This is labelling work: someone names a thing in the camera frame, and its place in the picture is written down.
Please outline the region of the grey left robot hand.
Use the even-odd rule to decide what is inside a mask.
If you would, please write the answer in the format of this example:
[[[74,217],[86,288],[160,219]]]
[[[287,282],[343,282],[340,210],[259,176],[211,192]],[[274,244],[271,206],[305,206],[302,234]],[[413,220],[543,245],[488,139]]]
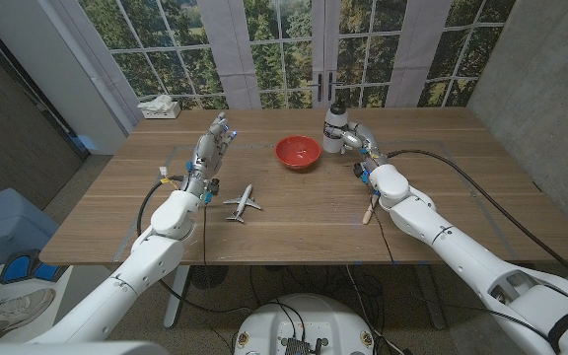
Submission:
[[[237,132],[230,130],[226,114],[221,111],[198,139],[181,189],[196,196],[210,192],[223,157],[236,136]]]

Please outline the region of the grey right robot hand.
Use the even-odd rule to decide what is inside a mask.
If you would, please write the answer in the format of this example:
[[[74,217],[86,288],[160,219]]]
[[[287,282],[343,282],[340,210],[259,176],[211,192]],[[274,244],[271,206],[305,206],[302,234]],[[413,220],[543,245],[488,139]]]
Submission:
[[[371,129],[360,123],[348,122],[342,126],[326,123],[321,146],[327,153],[343,154],[345,150],[357,150],[369,170],[388,163]]]

